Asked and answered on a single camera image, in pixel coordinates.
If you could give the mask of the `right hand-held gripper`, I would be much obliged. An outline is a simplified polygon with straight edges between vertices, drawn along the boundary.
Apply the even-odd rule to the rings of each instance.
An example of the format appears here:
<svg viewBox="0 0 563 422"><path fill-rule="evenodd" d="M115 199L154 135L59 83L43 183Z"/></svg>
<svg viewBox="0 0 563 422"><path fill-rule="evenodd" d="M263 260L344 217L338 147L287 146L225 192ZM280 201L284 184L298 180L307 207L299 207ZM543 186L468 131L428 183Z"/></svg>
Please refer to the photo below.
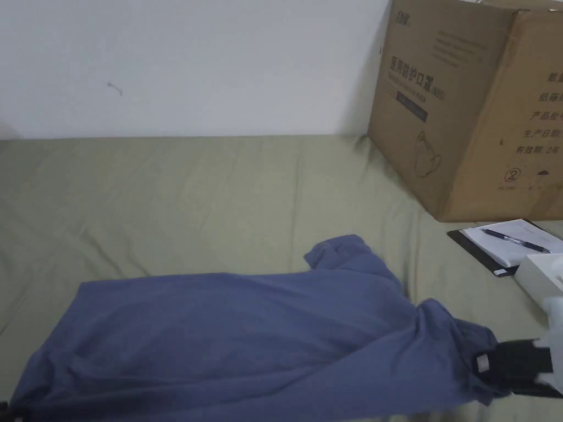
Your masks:
<svg viewBox="0 0 563 422"><path fill-rule="evenodd" d="M543 302L549 330L539 340L498 343L477 353L477 376L494 385L512 385L520 396L562 395L562 296Z"/></svg>

